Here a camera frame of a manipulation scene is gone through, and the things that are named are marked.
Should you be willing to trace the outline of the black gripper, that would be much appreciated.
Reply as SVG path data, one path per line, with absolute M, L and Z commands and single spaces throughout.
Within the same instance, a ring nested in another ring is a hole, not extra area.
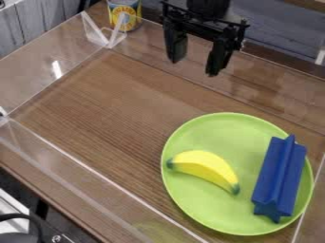
M 162 0 L 162 27 L 166 55 L 177 64 L 187 55 L 187 35 L 213 41 L 206 74 L 218 75 L 234 51 L 234 43 L 244 41 L 250 27 L 248 20 L 230 10 L 232 0 L 186 0 L 182 7 Z

